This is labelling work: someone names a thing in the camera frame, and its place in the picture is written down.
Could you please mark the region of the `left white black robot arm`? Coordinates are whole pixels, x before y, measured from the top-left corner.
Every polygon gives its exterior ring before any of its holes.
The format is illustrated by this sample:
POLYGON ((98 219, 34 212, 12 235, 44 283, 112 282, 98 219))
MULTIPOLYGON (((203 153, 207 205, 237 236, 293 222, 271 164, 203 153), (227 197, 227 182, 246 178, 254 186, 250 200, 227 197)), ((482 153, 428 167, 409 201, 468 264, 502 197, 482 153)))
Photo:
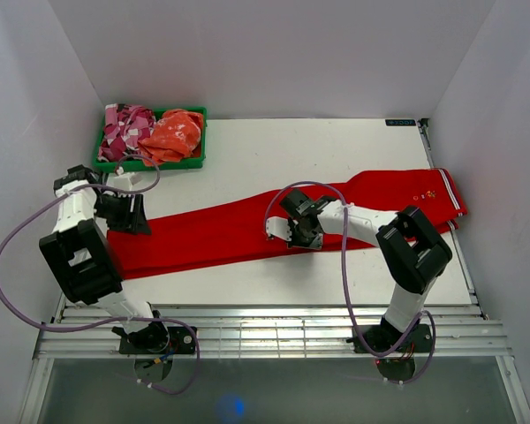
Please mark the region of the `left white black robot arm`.
POLYGON ((84 165, 70 168, 53 191, 60 200, 52 233, 39 248, 65 297, 99 307, 120 325, 112 329, 142 352, 167 352, 170 332, 146 301, 129 299, 123 289, 123 265, 96 220, 123 235, 149 235, 143 195, 131 194, 140 177, 122 169, 112 180, 115 192, 102 187, 106 177, 84 165))

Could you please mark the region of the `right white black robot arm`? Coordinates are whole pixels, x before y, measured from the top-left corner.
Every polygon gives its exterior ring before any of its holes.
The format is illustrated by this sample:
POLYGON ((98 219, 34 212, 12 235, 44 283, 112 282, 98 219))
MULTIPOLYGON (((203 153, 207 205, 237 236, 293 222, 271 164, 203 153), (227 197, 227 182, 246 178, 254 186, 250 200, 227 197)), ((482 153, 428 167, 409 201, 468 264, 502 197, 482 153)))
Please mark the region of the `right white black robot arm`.
POLYGON ((295 188, 280 201, 286 216, 268 216, 269 238, 289 247, 319 250, 329 235, 377 247, 395 286, 380 323, 367 331, 357 329, 353 342, 360 350, 383 358, 403 350, 413 340, 423 307, 435 280, 452 259, 452 252, 420 208, 381 211, 354 206, 342 194, 315 200, 295 188))

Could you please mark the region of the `red trousers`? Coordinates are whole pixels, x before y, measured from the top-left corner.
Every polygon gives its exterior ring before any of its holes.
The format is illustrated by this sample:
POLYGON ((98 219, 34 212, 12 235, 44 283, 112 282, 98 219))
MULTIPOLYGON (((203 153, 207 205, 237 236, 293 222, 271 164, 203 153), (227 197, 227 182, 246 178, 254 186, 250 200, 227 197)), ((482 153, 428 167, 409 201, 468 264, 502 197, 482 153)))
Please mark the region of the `red trousers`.
MULTIPOLYGON (((468 208, 450 173, 431 170, 364 170, 330 189, 303 186, 312 198, 341 192, 345 200, 371 209, 420 208, 441 233, 456 227, 468 208)), ((108 231, 107 240, 125 279, 202 269, 241 261, 301 254, 279 240, 268 241, 263 228, 267 212, 285 216, 273 204, 275 191, 172 216, 151 219, 150 234, 108 231)))

